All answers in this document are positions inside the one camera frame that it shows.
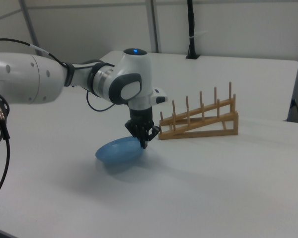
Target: white table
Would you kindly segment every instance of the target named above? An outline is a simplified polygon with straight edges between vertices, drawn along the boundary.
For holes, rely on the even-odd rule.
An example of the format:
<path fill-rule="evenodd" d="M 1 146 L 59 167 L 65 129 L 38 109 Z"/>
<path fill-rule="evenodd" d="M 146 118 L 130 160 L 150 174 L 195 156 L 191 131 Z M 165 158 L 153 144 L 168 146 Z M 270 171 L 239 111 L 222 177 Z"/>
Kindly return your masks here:
<path fill-rule="evenodd" d="M 160 110 L 172 109 L 154 107 L 156 122 Z M 155 138 L 138 161 L 104 166 L 95 151 L 129 136 L 128 118 L 126 106 L 93 112 L 79 88 L 50 104 L 12 105 L 0 230 L 20 238 L 298 237 L 298 124 L 240 115 L 238 136 Z M 0 178 L 4 151 L 1 143 Z"/>

